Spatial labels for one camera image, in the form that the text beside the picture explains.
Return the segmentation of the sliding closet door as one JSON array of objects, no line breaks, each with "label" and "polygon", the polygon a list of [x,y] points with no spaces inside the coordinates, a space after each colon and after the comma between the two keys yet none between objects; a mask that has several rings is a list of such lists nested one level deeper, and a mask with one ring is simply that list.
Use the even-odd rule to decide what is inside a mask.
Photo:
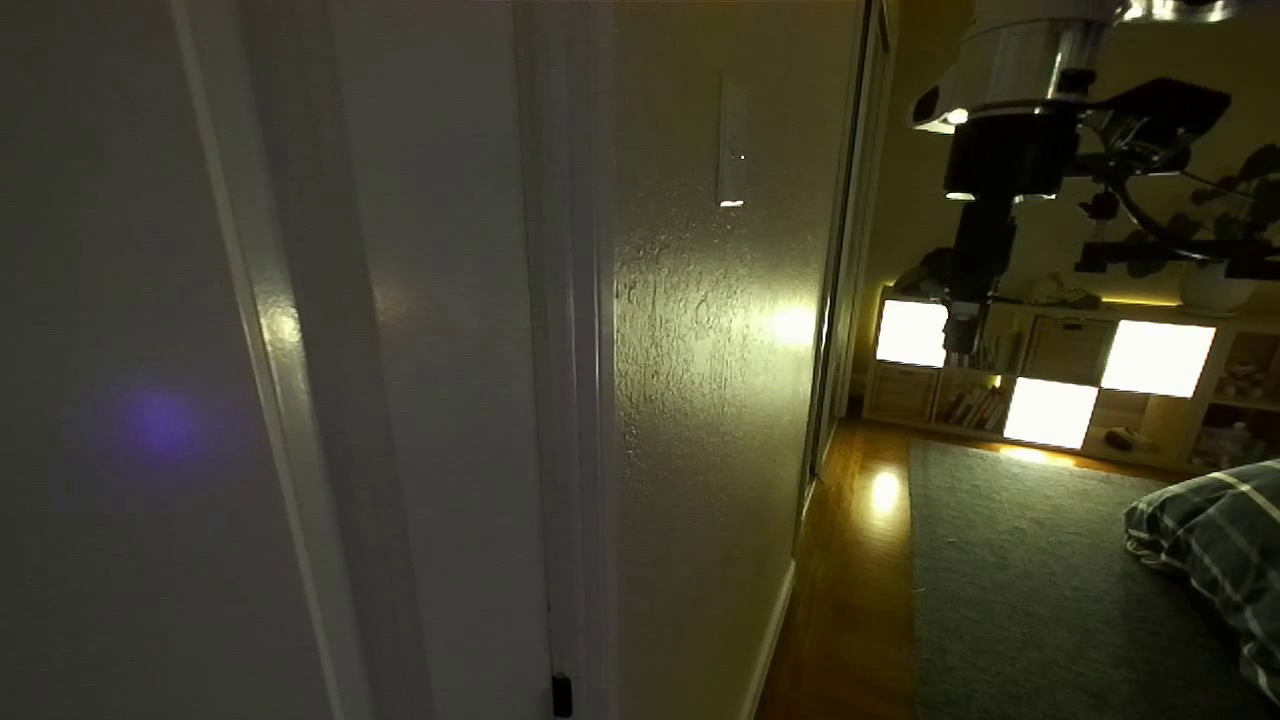
[{"label": "sliding closet door", "polygon": [[835,432],[849,407],[851,361],[858,327],[865,259],[864,224],[874,206],[876,152],[881,136],[881,104],[891,73],[895,44],[895,0],[859,0],[845,108],[844,138],[836,165],[829,240],[818,325],[815,365],[801,474],[796,528],[804,527],[812,496],[822,479]]}]

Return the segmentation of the wooden cube shelf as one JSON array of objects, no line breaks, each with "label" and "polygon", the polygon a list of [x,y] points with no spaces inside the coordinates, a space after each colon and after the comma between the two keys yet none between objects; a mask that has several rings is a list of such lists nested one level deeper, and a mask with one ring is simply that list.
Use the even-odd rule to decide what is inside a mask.
[{"label": "wooden cube shelf", "polygon": [[[1280,459],[1280,318],[1172,305],[996,304],[947,355],[942,304],[883,292],[865,418],[1199,474]],[[936,421],[956,391],[1002,386],[995,433]]]}]

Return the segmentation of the potted plant in white pot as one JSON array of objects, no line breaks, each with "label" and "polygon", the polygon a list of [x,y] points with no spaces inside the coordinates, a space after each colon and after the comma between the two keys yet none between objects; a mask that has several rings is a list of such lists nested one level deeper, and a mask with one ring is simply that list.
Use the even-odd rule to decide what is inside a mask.
[{"label": "potted plant in white pot", "polygon": [[1217,179],[1188,172],[1187,205],[1165,220],[1140,208],[1126,177],[1098,177],[1100,192],[1080,209],[1098,237],[1083,243],[1074,272],[1121,266],[1144,279],[1180,265],[1180,305],[1206,316],[1231,316],[1263,282],[1280,283],[1280,143],[1254,149]]}]

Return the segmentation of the row of books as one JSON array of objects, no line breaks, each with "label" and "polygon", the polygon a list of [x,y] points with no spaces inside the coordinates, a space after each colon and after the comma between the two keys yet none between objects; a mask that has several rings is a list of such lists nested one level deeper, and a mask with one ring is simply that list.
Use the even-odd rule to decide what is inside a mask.
[{"label": "row of books", "polygon": [[972,384],[952,393],[936,415],[936,421],[951,427],[997,432],[1009,407],[1009,395],[1002,386]]}]

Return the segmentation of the plaid bedding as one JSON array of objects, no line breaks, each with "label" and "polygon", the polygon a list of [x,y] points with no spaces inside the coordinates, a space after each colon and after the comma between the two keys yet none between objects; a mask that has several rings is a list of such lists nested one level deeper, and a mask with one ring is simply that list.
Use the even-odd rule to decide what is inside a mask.
[{"label": "plaid bedding", "polygon": [[1167,486],[1123,519],[1128,551],[1208,603],[1242,675],[1280,708],[1280,459]]}]

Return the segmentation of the grey rug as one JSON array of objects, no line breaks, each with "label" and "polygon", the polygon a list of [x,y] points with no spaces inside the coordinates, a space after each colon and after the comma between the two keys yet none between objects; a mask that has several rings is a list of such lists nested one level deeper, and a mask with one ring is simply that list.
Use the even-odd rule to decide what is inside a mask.
[{"label": "grey rug", "polygon": [[911,720],[1280,720],[1228,632],[1125,546],[1161,483],[915,439]]}]

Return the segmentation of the white door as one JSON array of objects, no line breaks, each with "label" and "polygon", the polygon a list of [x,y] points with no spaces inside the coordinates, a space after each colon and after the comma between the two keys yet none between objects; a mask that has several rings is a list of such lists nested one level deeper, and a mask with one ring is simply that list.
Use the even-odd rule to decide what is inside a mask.
[{"label": "white door", "polygon": [[552,720],[513,9],[168,5],[325,720]]}]

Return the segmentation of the white light switch plate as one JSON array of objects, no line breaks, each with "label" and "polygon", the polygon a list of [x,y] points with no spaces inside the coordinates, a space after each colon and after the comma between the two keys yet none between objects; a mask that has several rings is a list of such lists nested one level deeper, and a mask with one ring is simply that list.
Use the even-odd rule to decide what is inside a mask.
[{"label": "white light switch plate", "polygon": [[745,90],[728,76],[719,83],[716,199],[722,209],[742,208],[748,199],[748,102]]}]

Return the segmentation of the white door frame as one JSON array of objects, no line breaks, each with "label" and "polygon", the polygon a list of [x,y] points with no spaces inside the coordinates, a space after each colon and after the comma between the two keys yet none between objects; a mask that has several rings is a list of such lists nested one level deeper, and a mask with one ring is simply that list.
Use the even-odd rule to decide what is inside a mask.
[{"label": "white door frame", "polygon": [[515,8],[550,671],[621,720],[611,0]]}]

